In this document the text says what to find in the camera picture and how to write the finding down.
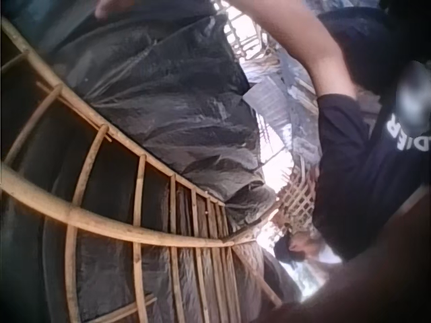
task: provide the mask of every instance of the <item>black shirt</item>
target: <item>black shirt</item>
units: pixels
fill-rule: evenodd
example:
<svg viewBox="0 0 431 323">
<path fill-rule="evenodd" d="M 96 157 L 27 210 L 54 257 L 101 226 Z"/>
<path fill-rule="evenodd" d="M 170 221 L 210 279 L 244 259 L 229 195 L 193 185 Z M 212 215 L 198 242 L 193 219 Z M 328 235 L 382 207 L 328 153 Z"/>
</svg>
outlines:
<svg viewBox="0 0 431 323">
<path fill-rule="evenodd" d="M 314 226 L 348 260 L 364 251 L 390 216 L 430 183 L 431 135 L 408 138 L 390 113 L 368 139 L 357 101 L 318 99 L 322 147 Z"/>
</svg>

